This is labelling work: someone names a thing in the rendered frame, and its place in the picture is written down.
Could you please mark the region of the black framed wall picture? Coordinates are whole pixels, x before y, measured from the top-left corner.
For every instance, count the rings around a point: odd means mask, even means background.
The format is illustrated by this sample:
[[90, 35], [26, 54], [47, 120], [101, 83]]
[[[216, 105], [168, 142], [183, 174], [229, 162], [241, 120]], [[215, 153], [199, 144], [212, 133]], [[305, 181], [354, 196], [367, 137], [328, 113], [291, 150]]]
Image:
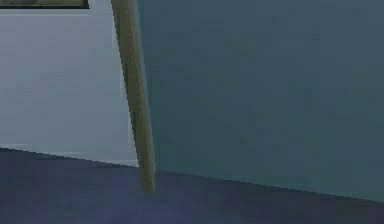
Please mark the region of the black framed wall picture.
[[0, 0], [0, 9], [88, 9], [88, 0]]

